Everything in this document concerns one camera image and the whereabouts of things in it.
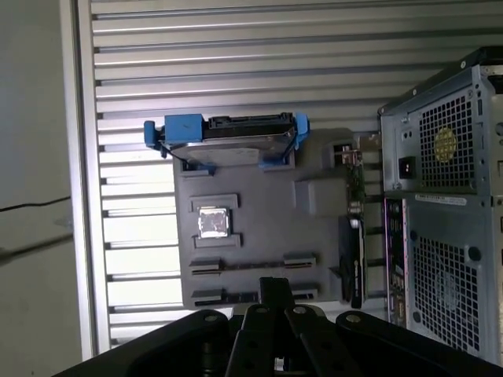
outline fan grill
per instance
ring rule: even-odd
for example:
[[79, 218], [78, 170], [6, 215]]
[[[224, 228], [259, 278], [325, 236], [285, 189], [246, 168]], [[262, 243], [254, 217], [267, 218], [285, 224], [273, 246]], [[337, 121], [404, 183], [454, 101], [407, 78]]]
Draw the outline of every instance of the fan grill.
[[423, 325], [453, 348], [480, 351], [477, 271], [464, 264], [464, 250], [420, 237], [413, 252]]

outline metal frame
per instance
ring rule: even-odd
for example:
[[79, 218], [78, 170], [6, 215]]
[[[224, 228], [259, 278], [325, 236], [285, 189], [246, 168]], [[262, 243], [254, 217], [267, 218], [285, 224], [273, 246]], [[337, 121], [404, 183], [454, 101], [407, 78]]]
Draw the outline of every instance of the metal frame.
[[83, 359], [110, 349], [90, 4], [61, 0], [68, 153]]

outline slatted wall panel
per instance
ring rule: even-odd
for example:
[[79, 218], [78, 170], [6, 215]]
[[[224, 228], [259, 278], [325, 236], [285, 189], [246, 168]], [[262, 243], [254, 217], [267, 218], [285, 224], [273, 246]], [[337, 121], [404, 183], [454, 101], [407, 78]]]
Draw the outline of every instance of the slatted wall panel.
[[186, 313], [171, 161], [144, 120], [306, 112], [375, 131], [382, 104], [503, 36], [497, 1], [76, 1], [100, 352]]

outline black cable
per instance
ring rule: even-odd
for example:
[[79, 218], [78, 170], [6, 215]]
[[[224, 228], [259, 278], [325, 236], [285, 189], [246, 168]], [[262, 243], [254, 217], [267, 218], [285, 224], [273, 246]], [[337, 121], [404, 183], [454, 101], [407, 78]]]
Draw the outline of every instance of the black cable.
[[20, 208], [26, 208], [26, 207], [47, 207], [52, 206], [53, 204], [65, 202], [67, 200], [70, 200], [70, 198], [71, 196], [65, 196], [63, 198], [50, 200], [49, 202], [17, 204], [16, 206], [0, 208], [0, 212], [7, 212], [8, 210], [19, 210]]

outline black metal arm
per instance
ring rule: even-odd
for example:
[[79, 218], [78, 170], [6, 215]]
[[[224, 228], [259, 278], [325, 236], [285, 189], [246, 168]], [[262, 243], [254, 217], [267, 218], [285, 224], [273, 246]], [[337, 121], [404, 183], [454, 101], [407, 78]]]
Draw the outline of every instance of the black metal arm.
[[[320, 309], [296, 305], [286, 279], [260, 279], [259, 302], [230, 320], [200, 310], [57, 376], [503, 375], [503, 368], [362, 312], [332, 323]], [[277, 358], [283, 371], [274, 370]]]

